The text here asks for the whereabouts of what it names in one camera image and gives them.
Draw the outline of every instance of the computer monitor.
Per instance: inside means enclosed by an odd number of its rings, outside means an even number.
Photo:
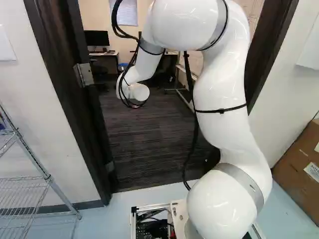
[[[109,46],[109,35],[107,31],[84,31],[86,44],[88,46]]]

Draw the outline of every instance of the window blind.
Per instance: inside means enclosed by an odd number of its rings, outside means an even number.
[[[109,0],[111,15],[116,0]],[[138,4],[137,0],[123,0],[118,11],[118,25],[138,25]]]

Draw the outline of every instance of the baseboard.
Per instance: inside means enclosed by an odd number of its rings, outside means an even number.
[[[84,210],[84,209],[91,209],[91,208],[102,208],[104,204],[102,200],[95,200],[89,202],[81,202],[81,203],[74,203],[74,208],[76,210]],[[38,210],[39,214],[44,213],[61,213],[61,212],[68,212],[69,209],[65,204],[62,205],[53,205],[53,206],[43,206],[40,207]]]
[[[91,208],[102,208],[104,207],[102,200],[82,202],[82,203],[74,203],[74,208],[76,210],[84,210]],[[3,208],[0,209],[1,215],[27,215],[32,212],[34,208]],[[38,209],[38,214],[46,214],[46,213],[63,213],[69,212],[70,210],[65,204],[61,205],[53,205],[53,206],[43,206]]]

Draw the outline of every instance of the white wall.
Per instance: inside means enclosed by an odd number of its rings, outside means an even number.
[[[250,114],[269,165],[281,158],[319,110],[319,71],[297,66],[319,13],[319,1],[299,0],[275,64]]]
[[[120,62],[129,62],[136,48],[136,41],[117,37],[112,29],[109,0],[78,0],[84,30],[108,31],[110,50],[119,51]],[[130,35],[139,36],[143,30],[148,9],[153,0],[138,0],[138,26],[120,26]]]
[[[99,200],[42,60],[23,0],[0,0],[16,62],[0,62],[0,100],[26,141],[72,202]],[[0,177],[34,174],[16,145],[0,159]],[[48,195],[45,204],[61,203]]]

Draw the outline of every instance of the floor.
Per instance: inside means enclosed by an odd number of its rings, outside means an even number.
[[[100,95],[120,191],[181,182],[181,169],[193,135],[194,118],[176,93],[151,88],[147,103],[126,108],[113,86]],[[203,175],[211,145],[200,134],[188,165],[188,180]]]
[[[182,183],[114,194],[108,207],[82,211],[75,239],[129,239],[131,206],[169,203],[186,195]],[[275,182],[257,223],[267,239],[319,238],[319,228]]]

